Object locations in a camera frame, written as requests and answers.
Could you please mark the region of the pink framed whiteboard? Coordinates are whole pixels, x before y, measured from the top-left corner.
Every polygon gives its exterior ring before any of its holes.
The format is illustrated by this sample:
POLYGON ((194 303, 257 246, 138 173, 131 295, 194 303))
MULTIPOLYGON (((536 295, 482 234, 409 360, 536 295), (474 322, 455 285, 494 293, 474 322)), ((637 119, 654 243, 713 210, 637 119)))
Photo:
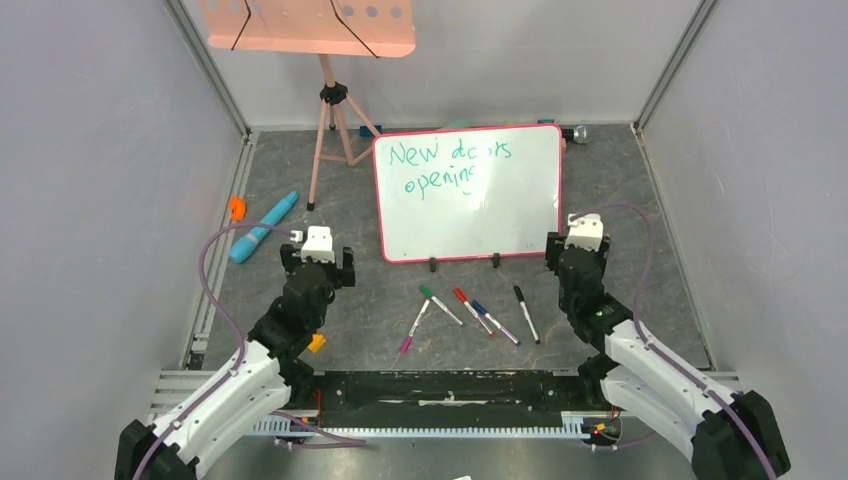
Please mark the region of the pink framed whiteboard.
POLYGON ((563 136, 552 123, 385 134, 373 142, 383 258, 541 255, 563 226, 563 136))

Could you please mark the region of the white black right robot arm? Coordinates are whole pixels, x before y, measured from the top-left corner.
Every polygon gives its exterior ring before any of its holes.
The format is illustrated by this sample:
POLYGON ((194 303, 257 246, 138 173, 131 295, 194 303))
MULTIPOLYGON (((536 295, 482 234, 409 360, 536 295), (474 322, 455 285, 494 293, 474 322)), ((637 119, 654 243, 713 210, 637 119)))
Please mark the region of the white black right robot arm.
POLYGON ((766 398, 711 378, 658 340, 603 283, 610 239, 550 232, 545 262, 558 305, 577 337, 597 350, 578 369, 591 408, 608 403, 673 445, 698 479, 778 479, 791 460, 766 398))

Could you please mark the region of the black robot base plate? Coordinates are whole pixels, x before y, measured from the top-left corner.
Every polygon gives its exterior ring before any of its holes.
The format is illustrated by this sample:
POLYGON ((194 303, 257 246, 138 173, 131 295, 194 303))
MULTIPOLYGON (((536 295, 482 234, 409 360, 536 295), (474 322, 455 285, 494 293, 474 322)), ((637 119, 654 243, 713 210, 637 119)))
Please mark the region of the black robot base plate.
POLYGON ((323 427, 554 427, 563 412, 612 407, 575 371, 324 371, 293 390, 286 409, 314 410, 323 427))

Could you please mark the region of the green marker pen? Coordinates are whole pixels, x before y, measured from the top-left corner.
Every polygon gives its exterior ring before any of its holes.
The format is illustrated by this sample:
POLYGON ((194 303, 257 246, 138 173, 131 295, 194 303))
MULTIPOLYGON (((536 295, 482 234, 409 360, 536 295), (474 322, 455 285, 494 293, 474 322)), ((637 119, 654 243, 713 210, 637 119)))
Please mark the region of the green marker pen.
POLYGON ((438 306, 453 322, 458 324, 459 326, 464 326, 464 322, 458 318, 458 316, 440 299, 438 298, 426 285, 421 284, 419 286, 420 292, 425 295, 429 300, 431 300, 435 305, 438 306))

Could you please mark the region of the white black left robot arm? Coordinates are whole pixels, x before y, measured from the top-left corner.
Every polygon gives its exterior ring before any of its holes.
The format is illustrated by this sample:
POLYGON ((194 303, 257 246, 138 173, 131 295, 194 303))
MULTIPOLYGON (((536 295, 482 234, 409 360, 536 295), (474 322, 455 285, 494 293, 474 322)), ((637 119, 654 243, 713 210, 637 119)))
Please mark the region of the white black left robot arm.
POLYGON ((115 478, 201 479, 261 418, 312 399, 314 370, 300 356, 319 349, 336 291, 354 286, 354 252, 307 242, 284 244, 280 255, 282 295, 200 388, 152 424, 135 420, 123 429, 115 478))

